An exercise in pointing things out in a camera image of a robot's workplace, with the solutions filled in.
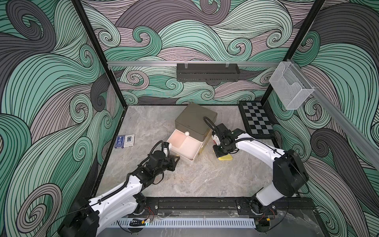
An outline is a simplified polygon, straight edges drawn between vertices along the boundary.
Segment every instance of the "wire mesh basket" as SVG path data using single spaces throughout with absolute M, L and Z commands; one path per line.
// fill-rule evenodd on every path
M 269 80 L 286 110 L 296 110 L 314 91 L 301 73 L 301 69 L 291 62 L 281 62 Z

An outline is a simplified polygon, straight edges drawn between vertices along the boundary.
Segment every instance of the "black cable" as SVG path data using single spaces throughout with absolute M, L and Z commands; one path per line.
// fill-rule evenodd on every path
M 233 153 L 230 152 L 229 154 L 236 154 L 236 153 L 239 152 L 239 151 L 240 151 L 240 149 L 237 148 L 237 151 L 235 151 L 235 152 L 233 152 Z
M 267 233 L 268 231 L 274 229 L 277 225 L 279 225 L 283 220 L 284 218 L 287 216 L 287 213 L 288 213 L 288 208 L 290 207 L 290 201 L 287 199 L 287 210 L 286 210 L 286 213 L 284 214 L 284 217 L 276 224 L 274 225 L 272 228 L 268 229 L 267 231 L 265 232 L 262 232 L 262 233 Z
M 232 143 L 230 143 L 229 145 L 226 145 L 226 146 L 234 145 L 234 144 L 236 144 L 236 143 L 238 143 L 238 142 L 240 142 L 240 141 L 258 141 L 258 142 L 262 143 L 263 145 L 267 146 L 268 148 L 270 148 L 271 150 L 273 150 L 274 153 L 278 153 L 279 155 L 283 155 L 283 154 L 280 154 L 279 152 L 277 152 L 276 149 L 273 149 L 272 147 L 270 147 L 270 146 L 267 145 L 266 143 L 264 143 L 264 142 L 262 142 L 262 141 L 259 141 L 259 140 L 255 139 L 255 138 L 253 138 L 253 137 L 249 137 L 249 138 L 240 138 L 240 139 L 237 139 L 237 140 L 235 140 L 234 142 L 232 142 Z
M 162 178 L 161 178 L 161 180 L 158 183 L 160 183 L 163 180 L 163 178 L 164 178 L 164 172 L 162 172 Z
M 79 210 L 76 210 L 76 211 L 73 211 L 73 212 L 67 213 L 67 214 L 65 214 L 65 215 L 63 215 L 63 216 L 58 217 L 57 219 L 55 219 L 55 221 L 51 222 L 51 224 L 47 227 L 47 230 L 46 230 L 46 236 L 48 235 L 48 233 L 49 233 L 49 229 L 51 228 L 51 226 L 52 226 L 56 221 L 58 221 L 59 219 L 61 219 L 62 217 L 65 217 L 65 216 L 67 216 L 67 215 L 73 214 L 73 213 L 75 213 L 75 212 L 79 212 L 79 211 L 81 211 L 81 210 L 85 210 L 85 209 L 90 208 L 90 207 L 92 207 L 92 206 L 94 206 L 94 205 L 96 205 L 96 204 L 99 204 L 99 202 L 97 202 L 97 203 L 95 203 L 95 204 L 92 204 L 92 205 L 90 205 L 90 206 L 88 206 L 88 207 L 84 207 L 84 208 L 82 208 L 82 209 L 79 209 Z
M 149 155 L 153 154 L 153 151 L 156 149 L 156 147 L 157 147 L 160 143 L 163 143 L 163 141 L 160 140 L 159 142 L 157 142 L 157 143 L 153 146 L 153 149 L 151 149 Z
M 301 192 L 298 192 L 298 193 L 300 193 L 300 194 L 308 194 L 308 193 L 310 193 L 309 186 L 307 184 L 307 181 L 303 178 L 303 175 L 301 175 L 300 171 L 292 163 L 290 163 L 290 165 L 292 165 L 292 167 L 295 168 L 295 170 L 299 173 L 300 177 L 303 179 L 303 181 L 304 181 L 304 183 L 305 183 L 305 185 L 306 185 L 306 187 L 308 189 L 308 191 L 306 193 L 301 193 Z
M 116 221 L 116 222 L 117 222 L 117 224 L 119 225 L 119 227 L 120 227 L 123 231 L 132 234 L 132 232 L 130 232 L 129 230 L 126 230 L 126 229 L 128 229 L 127 227 L 126 227 L 126 229 L 124 229 L 124 228 L 121 227 L 121 225 L 120 225 L 120 223 L 119 223 L 118 221 Z
M 208 117 L 203 117 L 203 120 L 208 125 L 208 127 L 210 127 L 216 133 L 216 135 L 218 136 L 218 138 L 221 139 L 221 137 L 220 137 L 220 131 L 218 130 L 218 128 L 214 124 L 214 122 L 212 122 L 212 120 L 210 118 L 208 118 Z
M 121 187 L 119 187 L 117 190 L 111 192 L 110 194 L 106 195 L 105 197 L 102 197 L 102 198 L 99 199 L 97 202 L 98 202 L 98 203 L 101 203 L 101 202 L 104 201 L 105 199 L 108 199 L 108 198 L 112 197 L 113 195 L 115 195 L 116 193 L 118 193 L 118 192 L 120 192 L 121 190 L 123 190 L 123 189 L 128 185 L 128 182 L 129 182 L 129 176 L 130 176 L 131 174 L 132 174 L 132 173 L 128 173 L 128 174 L 126 175 L 126 181 L 125 181 L 125 183 L 124 183 Z

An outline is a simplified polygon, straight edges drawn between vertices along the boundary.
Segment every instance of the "storage box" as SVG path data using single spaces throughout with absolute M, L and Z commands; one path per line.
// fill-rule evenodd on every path
M 204 122 L 203 117 L 208 117 L 216 122 L 217 113 L 203 106 L 190 103 L 184 111 L 176 118 L 175 128 L 202 142 L 210 131 L 210 127 Z
M 192 163 L 203 143 L 193 137 L 186 136 L 183 132 L 175 129 L 168 138 L 167 142 L 171 144 L 170 152 L 180 156 L 181 160 Z
M 298 109 L 314 91 L 301 68 L 291 62 L 280 62 L 269 82 L 286 110 Z

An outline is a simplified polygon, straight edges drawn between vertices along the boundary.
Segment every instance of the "wave pattern wallpaper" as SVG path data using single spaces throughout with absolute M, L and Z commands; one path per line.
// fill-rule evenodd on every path
M 90 195 L 123 109 L 70 0 L 0 1 L 0 39 L 0 232 L 46 236 Z
M 379 145 L 379 1 L 352 0 L 317 15 L 293 59 L 356 127 Z M 279 143 L 302 157 L 311 197 L 331 236 L 379 235 L 379 172 L 309 97 L 284 110 L 269 97 Z
M 330 4 L 342 2 L 334 0 Z M 107 60 L 281 61 L 313 0 L 82 0 Z M 128 104 L 260 99 L 275 68 L 237 83 L 177 82 L 175 67 L 113 67 Z

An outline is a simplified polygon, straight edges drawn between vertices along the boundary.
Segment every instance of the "chessboard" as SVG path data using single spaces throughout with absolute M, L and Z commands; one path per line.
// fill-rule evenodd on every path
M 273 127 L 259 102 L 240 101 L 238 107 L 241 112 L 246 132 L 257 139 L 275 138 Z

